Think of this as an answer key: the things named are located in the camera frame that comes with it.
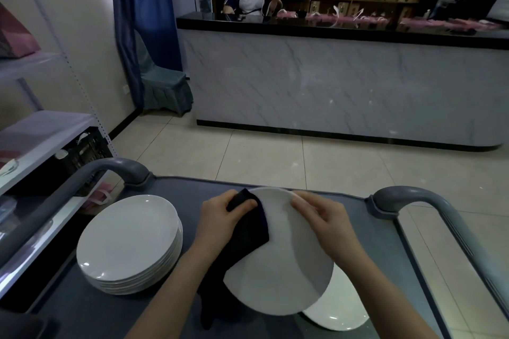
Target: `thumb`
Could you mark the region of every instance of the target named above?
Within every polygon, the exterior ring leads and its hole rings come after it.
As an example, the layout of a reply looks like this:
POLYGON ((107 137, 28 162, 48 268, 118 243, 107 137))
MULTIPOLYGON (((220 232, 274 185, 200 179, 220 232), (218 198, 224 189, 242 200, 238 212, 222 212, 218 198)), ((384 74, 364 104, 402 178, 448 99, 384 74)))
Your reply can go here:
POLYGON ((298 195, 291 201, 292 207, 297 210, 308 221, 311 228, 316 232, 324 220, 318 215, 315 208, 298 195))
POLYGON ((246 213, 256 208, 257 205, 258 205, 257 202, 253 199, 246 200, 230 212, 230 217, 234 220, 236 224, 239 222, 241 218, 244 217, 246 213))

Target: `cart handle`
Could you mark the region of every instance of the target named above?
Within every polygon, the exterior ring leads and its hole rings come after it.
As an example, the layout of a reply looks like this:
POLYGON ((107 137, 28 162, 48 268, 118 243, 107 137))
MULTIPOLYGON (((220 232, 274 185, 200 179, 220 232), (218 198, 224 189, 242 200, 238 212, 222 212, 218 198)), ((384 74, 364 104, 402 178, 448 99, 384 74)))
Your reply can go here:
POLYGON ((424 201, 435 207, 500 310, 509 320, 509 285, 491 255, 479 244, 449 201, 432 191, 413 186, 389 186, 378 190, 371 199, 383 213, 398 214, 404 206, 416 201, 424 201))
POLYGON ((111 170, 117 173, 126 184, 143 187, 149 183, 152 173, 141 163, 127 158, 102 158, 87 163, 78 169, 55 190, 29 217, 0 243, 0 268, 51 219, 60 208, 85 184, 92 175, 101 170, 111 170))

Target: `pink bag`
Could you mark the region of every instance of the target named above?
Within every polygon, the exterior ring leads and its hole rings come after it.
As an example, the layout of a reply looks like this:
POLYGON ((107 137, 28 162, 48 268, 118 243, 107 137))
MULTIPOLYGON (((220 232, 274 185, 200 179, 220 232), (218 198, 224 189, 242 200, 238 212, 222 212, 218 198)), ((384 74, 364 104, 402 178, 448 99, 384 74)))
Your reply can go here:
POLYGON ((21 58, 40 49, 29 30, 0 3, 0 58, 21 58))

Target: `black plastic crate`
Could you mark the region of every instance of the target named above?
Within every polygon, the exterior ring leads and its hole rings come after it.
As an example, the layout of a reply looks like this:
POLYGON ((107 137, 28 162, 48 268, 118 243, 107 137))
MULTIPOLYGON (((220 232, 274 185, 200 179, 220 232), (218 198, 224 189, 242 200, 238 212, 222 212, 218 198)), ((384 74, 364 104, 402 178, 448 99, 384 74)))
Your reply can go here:
MULTIPOLYGON (((84 131, 86 137, 78 143, 79 135, 55 155, 49 157, 33 172, 23 178, 7 194, 12 195, 50 195, 62 185, 76 170, 99 158, 112 157, 108 143, 97 127, 84 131)), ((86 196, 97 184, 105 171, 97 172, 75 195, 86 196)))

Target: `tile floor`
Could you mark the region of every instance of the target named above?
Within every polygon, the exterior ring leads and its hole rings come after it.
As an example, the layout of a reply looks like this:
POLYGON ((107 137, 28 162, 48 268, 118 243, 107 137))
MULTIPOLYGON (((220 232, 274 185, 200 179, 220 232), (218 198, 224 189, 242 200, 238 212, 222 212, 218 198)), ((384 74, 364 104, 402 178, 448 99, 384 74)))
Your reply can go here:
MULTIPOLYGON (((390 185, 435 191, 461 212, 509 278, 509 147, 467 153, 226 130, 167 111, 138 117, 113 143, 120 156, 158 175, 358 196, 390 185)), ((108 181, 118 194, 120 178, 108 181)), ((509 338, 509 323, 435 209, 407 206, 400 221, 454 338, 509 338)))

